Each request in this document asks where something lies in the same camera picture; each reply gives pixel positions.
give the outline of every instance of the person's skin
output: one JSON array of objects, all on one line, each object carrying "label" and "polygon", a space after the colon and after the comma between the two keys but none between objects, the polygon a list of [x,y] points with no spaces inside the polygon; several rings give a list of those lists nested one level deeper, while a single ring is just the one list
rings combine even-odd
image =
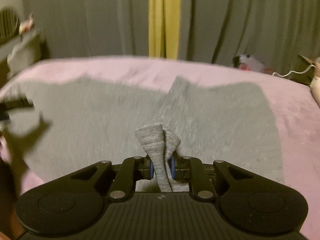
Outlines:
[{"label": "person's skin", "polygon": [[0,158],[0,240],[14,240],[23,233],[14,212],[16,200],[10,167]]}]

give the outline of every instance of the silver screw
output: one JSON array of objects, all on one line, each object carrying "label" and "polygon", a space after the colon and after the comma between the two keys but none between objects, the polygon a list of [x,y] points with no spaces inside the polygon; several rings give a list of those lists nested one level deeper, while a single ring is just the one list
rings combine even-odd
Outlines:
[{"label": "silver screw", "polygon": [[121,190],[115,190],[110,193],[110,197],[114,199],[123,198],[125,196],[125,193]]},{"label": "silver screw", "polygon": [[213,197],[213,193],[209,190],[202,190],[198,192],[198,197],[199,198],[204,198],[204,199],[208,199],[208,198],[212,198]]}]

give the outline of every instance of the white cord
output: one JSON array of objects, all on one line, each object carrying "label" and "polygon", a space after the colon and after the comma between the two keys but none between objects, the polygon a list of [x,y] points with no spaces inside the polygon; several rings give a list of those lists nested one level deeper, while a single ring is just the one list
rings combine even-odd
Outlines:
[{"label": "white cord", "polygon": [[294,70],[291,70],[287,75],[284,75],[284,76],[278,74],[277,72],[273,72],[272,75],[273,75],[273,76],[274,76],[274,75],[277,75],[277,76],[279,76],[279,77],[286,77],[286,76],[289,76],[292,72],[297,73],[297,74],[303,74],[303,73],[307,72],[307,71],[308,71],[310,68],[312,68],[312,67],[316,67],[316,66],[314,66],[314,65],[311,64],[311,65],[309,65],[309,67],[306,68],[305,71],[302,71],[302,72],[296,72],[296,71],[294,71]]}]

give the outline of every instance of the mattress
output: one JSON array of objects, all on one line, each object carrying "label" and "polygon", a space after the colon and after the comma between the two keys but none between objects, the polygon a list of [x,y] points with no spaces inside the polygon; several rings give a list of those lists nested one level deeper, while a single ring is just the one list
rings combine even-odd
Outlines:
[{"label": "mattress", "polygon": [[[83,76],[163,92],[170,89],[177,76],[203,87],[239,82],[260,86],[276,117],[284,182],[308,201],[309,213],[301,233],[311,240],[319,239],[320,109],[309,87],[283,78],[218,65],[143,57],[93,57],[39,62],[7,83],[1,89],[0,97],[18,81],[64,84]],[[4,139],[2,143],[1,157],[10,162]],[[44,182],[22,159],[12,169],[18,195]]]}]

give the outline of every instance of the yellow curtain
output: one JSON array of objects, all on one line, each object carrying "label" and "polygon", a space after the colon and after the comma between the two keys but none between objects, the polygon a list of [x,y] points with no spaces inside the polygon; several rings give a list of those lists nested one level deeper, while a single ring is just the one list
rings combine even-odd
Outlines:
[{"label": "yellow curtain", "polygon": [[177,59],[180,0],[149,0],[149,56]]}]

